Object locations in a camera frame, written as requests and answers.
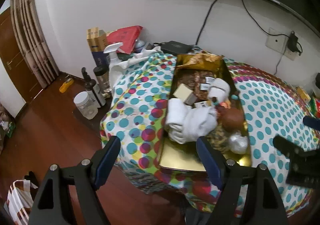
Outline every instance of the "wall socket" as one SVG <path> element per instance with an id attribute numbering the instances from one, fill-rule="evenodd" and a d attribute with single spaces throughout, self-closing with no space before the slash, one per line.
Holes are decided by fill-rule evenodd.
<path id="1" fill-rule="evenodd" d="M 269 33 L 270 34 L 281 34 L 280 32 L 270 28 L 269 29 Z M 298 55 L 297 52 L 291 52 L 288 48 L 287 48 L 287 41 L 288 41 L 288 37 L 286 36 L 270 36 L 268 35 L 267 37 L 267 41 L 266 41 L 266 46 L 268 48 L 271 48 L 274 51 L 279 52 L 280 54 L 283 54 L 284 50 L 284 56 L 286 56 L 287 58 L 291 59 L 292 61 L 294 61 Z"/>

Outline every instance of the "bed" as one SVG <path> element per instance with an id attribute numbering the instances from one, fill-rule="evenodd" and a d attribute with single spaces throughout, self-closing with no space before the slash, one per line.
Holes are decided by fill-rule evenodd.
<path id="1" fill-rule="evenodd" d="M 224 58 L 245 112 L 252 152 L 252 166 L 268 166 L 284 202 L 287 216 L 308 204 L 311 190 L 288 185 L 289 160 L 272 144 L 276 134 L 304 150 L 316 148 L 319 134 L 302 123 L 311 115 L 294 88 L 284 81 L 245 63 Z M 220 191 L 207 178 L 172 170 L 163 173 L 157 153 L 163 134 L 167 99 L 176 58 L 156 53 L 148 60 L 129 66 L 115 85 L 110 111 L 100 124 L 102 145 L 116 135 L 122 148 L 117 165 L 137 188 L 150 193 L 173 187 L 189 203 L 205 212 L 214 208 Z M 242 186 L 236 214 L 241 215 L 247 186 Z"/>

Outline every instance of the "dark bottle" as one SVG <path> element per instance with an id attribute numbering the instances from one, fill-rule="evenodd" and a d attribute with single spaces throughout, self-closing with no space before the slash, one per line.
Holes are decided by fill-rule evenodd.
<path id="1" fill-rule="evenodd" d="M 93 100 L 94 104 L 100 108 L 103 105 L 106 104 L 106 100 L 102 96 L 102 93 L 100 91 L 100 87 L 97 84 L 96 80 L 91 79 L 90 75 L 88 75 L 85 67 L 81 69 L 82 76 L 84 78 L 85 84 L 85 90 L 88 92 L 90 98 Z"/>

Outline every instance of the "brown curtain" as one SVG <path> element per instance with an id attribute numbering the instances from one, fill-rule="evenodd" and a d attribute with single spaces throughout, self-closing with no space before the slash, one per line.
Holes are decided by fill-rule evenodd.
<path id="1" fill-rule="evenodd" d="M 13 31 L 29 69 L 42 88 L 58 76 L 58 67 L 48 49 L 39 24 L 34 0 L 11 0 Z"/>

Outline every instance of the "red bag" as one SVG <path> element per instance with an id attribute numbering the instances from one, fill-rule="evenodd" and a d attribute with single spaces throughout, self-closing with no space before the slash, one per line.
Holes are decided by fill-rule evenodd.
<path id="1" fill-rule="evenodd" d="M 136 39 L 140 36 L 141 30 L 141 26 L 132 26 L 117 29 L 110 34 L 107 34 L 108 44 L 123 42 L 123 46 L 119 48 L 118 52 L 123 51 L 124 53 L 130 55 L 133 51 Z"/>

